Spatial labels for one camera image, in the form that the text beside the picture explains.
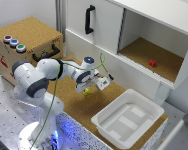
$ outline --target brown box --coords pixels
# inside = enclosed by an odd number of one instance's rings
[[[16,49],[4,44],[3,38],[11,35],[13,39],[19,40],[20,44],[26,46],[25,53],[17,53]],[[37,57],[44,57],[52,53],[52,45],[55,45],[60,52],[51,58],[63,57],[63,35],[42,23],[34,17],[29,17],[18,21],[6,27],[0,28],[0,73],[13,85],[17,82],[12,74],[12,65],[21,59],[26,59],[36,66],[37,62],[33,59],[32,54]]]

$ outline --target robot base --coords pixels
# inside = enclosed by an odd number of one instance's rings
[[[28,137],[31,135],[37,125],[38,122],[31,123],[20,132],[18,137],[18,150],[30,150],[32,144],[29,142]],[[39,146],[38,148],[32,147],[31,150],[43,150],[43,148],[41,146]]]

